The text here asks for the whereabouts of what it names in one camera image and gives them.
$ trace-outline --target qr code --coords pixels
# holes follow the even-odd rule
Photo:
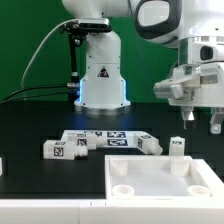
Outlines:
[[[55,157],[63,157],[64,156],[64,148],[54,147],[54,156]]]

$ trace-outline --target white cylinder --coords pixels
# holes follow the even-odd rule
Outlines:
[[[162,154],[163,152],[163,149],[162,147],[158,144],[158,143],[152,143],[150,146],[149,146],[149,151],[153,154],[153,155],[156,155],[156,156],[159,156]]]
[[[110,160],[110,174],[115,177],[123,177],[128,173],[127,160]]]
[[[171,174],[176,177],[189,175],[190,162],[184,158],[175,158],[171,161]]]
[[[116,185],[112,188],[112,195],[121,196],[122,198],[133,197],[134,192],[134,188],[129,185]]]
[[[196,197],[210,197],[211,192],[207,187],[203,187],[200,185],[192,185],[188,187],[188,195],[189,196],[196,196]]]

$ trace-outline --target black cable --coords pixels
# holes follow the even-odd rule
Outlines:
[[[69,94],[69,92],[56,92],[56,93],[48,93],[48,94],[41,94],[41,95],[31,95],[26,97],[17,97],[14,99],[3,100],[0,104],[4,104],[11,101],[19,101],[19,100],[25,100],[30,98],[36,98],[36,97],[45,97],[45,96],[63,95],[63,94]]]
[[[26,91],[30,91],[30,90],[41,90],[41,89],[57,89],[57,88],[67,88],[67,84],[61,84],[61,85],[46,85],[46,86],[31,86],[31,87],[27,87],[27,88],[23,88],[20,90],[17,90],[13,93],[11,93],[9,96],[5,97],[3,99],[3,102],[6,100],[9,100],[10,98],[12,98],[13,96],[19,94],[19,93],[23,93]]]

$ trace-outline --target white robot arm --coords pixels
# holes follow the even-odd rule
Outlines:
[[[187,128],[194,120],[194,107],[211,107],[211,132],[221,132],[224,119],[224,1],[223,0],[62,0],[65,8],[76,18],[102,18],[134,16],[136,30],[141,37],[170,48],[178,48],[178,64],[171,75],[156,83],[154,92],[158,98],[167,98],[170,105],[181,106]],[[120,68],[120,40],[113,33],[98,37],[89,35],[87,49],[87,75],[84,81],[91,80],[90,73],[99,73],[106,68],[109,74],[116,74],[116,80],[106,84],[96,82],[85,86],[81,103],[84,107],[116,109],[128,106],[125,99],[125,82],[116,67]],[[96,100],[99,89],[108,94],[106,103]]]
[[[221,132],[224,118],[223,8],[223,0],[143,0],[136,9],[136,15],[145,11],[136,17],[144,39],[178,48],[178,65],[155,84],[156,96],[181,106],[186,127],[194,107],[212,108],[213,134]]]
[[[80,97],[75,109],[90,114],[110,115],[128,110],[126,84],[120,75],[121,41],[111,32],[97,32],[109,26],[109,16],[130,15],[128,1],[118,0],[62,0],[65,8],[77,18],[77,26],[88,32],[86,74],[80,82]]]

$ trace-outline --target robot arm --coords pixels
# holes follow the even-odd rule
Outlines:
[[[178,48],[178,65],[173,68],[170,77],[155,84],[156,96],[167,98],[170,105],[181,107],[186,128],[194,120],[194,107],[211,107],[211,132],[221,132],[221,122],[224,119],[223,0],[62,1],[65,8],[79,19],[126,17],[133,14],[136,30],[141,37],[166,47]],[[98,52],[97,49],[90,49],[92,53]]]

